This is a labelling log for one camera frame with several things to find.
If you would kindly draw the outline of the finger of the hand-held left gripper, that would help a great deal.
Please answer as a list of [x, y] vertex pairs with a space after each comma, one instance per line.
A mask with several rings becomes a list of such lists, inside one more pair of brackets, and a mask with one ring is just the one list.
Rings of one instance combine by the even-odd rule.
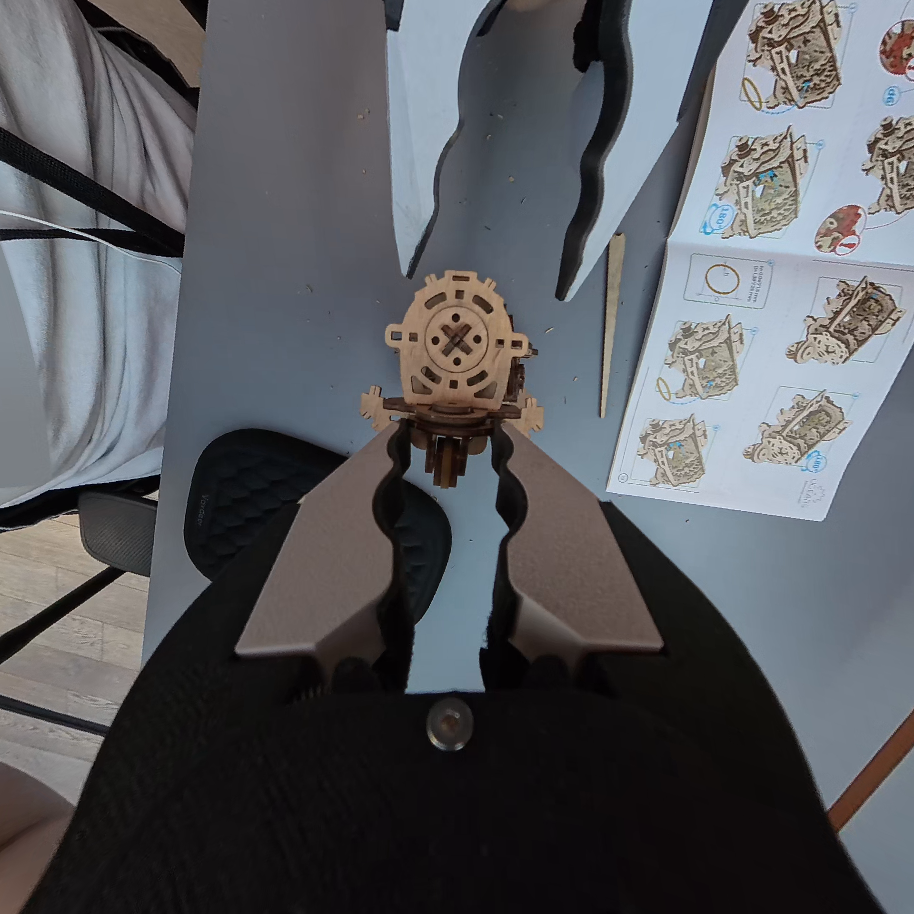
[[387, 1], [386, 69], [392, 215], [411, 278], [439, 211], [440, 170], [461, 128], [463, 54], [494, 1]]
[[573, 297], [663, 153], [722, 48], [722, 4], [586, 2], [573, 63], [601, 78], [600, 111], [579, 164], [556, 298]]

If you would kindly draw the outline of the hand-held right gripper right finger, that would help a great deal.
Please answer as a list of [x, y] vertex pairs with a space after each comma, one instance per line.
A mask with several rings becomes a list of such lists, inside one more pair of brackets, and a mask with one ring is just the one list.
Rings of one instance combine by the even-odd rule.
[[540, 657], [577, 675], [589, 656], [664, 642], [599, 499], [517, 428], [493, 432], [499, 545], [485, 687], [515, 687]]

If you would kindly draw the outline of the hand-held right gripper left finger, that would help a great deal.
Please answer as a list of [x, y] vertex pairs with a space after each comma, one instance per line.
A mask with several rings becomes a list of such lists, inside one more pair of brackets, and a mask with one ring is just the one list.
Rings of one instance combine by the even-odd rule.
[[407, 428], [388, 426], [301, 499], [239, 656], [309, 656], [326, 680], [359, 657], [405, 689], [414, 623], [395, 525], [408, 452]]

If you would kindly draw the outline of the wooden gear assembly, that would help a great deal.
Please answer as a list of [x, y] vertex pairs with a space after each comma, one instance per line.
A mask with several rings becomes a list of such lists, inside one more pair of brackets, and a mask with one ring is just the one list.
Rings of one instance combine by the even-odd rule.
[[536, 357], [538, 350], [533, 348], [528, 340], [523, 342], [513, 339], [510, 343], [512, 358], [503, 403], [518, 403], [521, 393], [525, 389], [526, 375], [522, 359]]

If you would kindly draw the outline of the wooden cross plate assembly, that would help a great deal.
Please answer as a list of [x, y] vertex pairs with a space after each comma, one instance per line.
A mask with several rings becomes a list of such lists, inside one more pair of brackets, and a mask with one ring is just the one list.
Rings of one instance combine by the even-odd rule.
[[525, 436], [544, 426], [544, 409], [526, 389], [518, 403], [503, 403], [513, 339], [529, 341], [516, 331], [494, 280], [468, 270], [428, 275], [403, 320], [385, 331], [398, 355], [402, 395], [384, 397], [373, 385], [361, 395], [360, 414], [375, 431], [404, 419], [433, 484], [454, 487], [497, 422]]

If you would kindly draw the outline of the person's right forearm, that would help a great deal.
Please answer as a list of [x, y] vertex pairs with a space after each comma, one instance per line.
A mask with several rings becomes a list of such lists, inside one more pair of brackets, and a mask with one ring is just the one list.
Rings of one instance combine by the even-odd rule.
[[74, 807], [48, 785], [1, 764], [1, 911], [23, 908], [57, 850]]

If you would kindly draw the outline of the adjoining grey desk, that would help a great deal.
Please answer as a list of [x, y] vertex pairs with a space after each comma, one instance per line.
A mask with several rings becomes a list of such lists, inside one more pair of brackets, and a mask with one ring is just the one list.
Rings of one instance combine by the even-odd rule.
[[887, 912], [913, 910], [913, 754], [842, 829], [856, 867]]

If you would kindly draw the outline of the black quilted wrist rest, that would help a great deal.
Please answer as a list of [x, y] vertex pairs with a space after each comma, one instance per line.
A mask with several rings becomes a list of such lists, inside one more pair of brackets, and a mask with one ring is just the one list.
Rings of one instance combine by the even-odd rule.
[[[217, 577], [283, 507], [298, 502], [346, 461], [344, 455], [276, 431], [234, 430], [201, 452], [189, 487], [185, 544], [208, 580]], [[414, 622], [425, 615], [451, 553], [440, 505], [405, 483], [395, 530]]]

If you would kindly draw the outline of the tapered wooden stick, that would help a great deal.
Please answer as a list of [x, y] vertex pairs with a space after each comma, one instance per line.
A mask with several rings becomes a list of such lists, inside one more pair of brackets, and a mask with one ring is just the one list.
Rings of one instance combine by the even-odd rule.
[[603, 338], [600, 366], [600, 418], [605, 418], [607, 415], [609, 382], [611, 374], [611, 358], [620, 303], [625, 243], [625, 234], [622, 232], [616, 232], [611, 236], [607, 248]]

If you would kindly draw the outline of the white instruction booklet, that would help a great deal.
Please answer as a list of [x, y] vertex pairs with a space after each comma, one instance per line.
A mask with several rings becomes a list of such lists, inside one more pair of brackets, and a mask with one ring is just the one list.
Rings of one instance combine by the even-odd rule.
[[751, 2], [608, 480], [823, 520], [912, 347], [912, 2]]

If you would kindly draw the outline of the person's white shirt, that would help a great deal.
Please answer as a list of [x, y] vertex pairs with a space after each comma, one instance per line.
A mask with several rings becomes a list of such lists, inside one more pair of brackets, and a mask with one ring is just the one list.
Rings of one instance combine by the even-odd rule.
[[[197, 116], [70, 1], [1, 4], [2, 127], [173, 229], [186, 228]], [[161, 472], [180, 263], [82, 238], [4, 241], [36, 361], [54, 489]]]

